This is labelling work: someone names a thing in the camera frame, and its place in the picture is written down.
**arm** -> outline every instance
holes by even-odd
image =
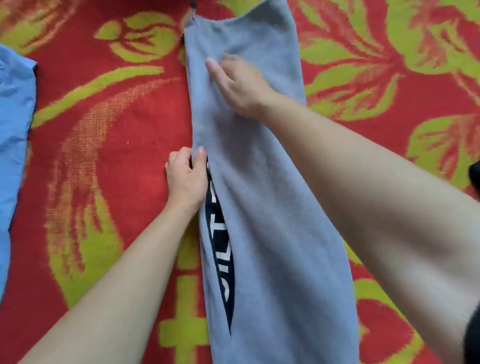
[[[170,154],[165,209],[20,364],[141,361],[182,235],[206,194],[205,150],[193,169],[190,155]]]
[[[446,363],[480,300],[480,204],[402,157],[275,93],[236,56],[207,68],[228,104],[281,142],[327,216]]]

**carpet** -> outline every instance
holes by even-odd
[[[225,19],[257,0],[200,0]],[[290,0],[310,107],[472,194],[480,158],[477,0]],[[162,210],[163,165],[192,143],[181,29],[189,2],[1,0],[0,43],[38,62],[11,227],[0,358],[16,363]],[[348,249],[365,364],[436,364]],[[197,223],[144,364],[211,362]]]

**black sleeve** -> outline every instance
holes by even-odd
[[[480,364],[480,304],[468,323],[463,345],[465,364]]]

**hand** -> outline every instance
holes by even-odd
[[[165,163],[168,183],[167,206],[187,208],[192,216],[198,211],[207,193],[207,154],[199,147],[194,156],[193,169],[190,168],[192,149],[183,147],[171,152]]]
[[[220,64],[207,58],[205,65],[227,104],[242,116],[259,119],[276,95],[258,68],[239,56],[226,54]]]

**black fabric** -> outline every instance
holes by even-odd
[[[468,323],[463,344],[465,364],[480,364],[480,304]]]
[[[207,162],[208,190],[205,200],[205,217],[210,235],[210,243],[214,252],[218,284],[222,292],[223,305],[227,315],[228,329],[232,323],[233,307],[235,304],[235,270],[233,266],[233,253],[230,246],[227,227],[223,219],[222,208],[218,201],[210,168]]]
[[[468,174],[470,176],[472,185],[475,187],[477,192],[480,193],[480,160],[470,166]]]

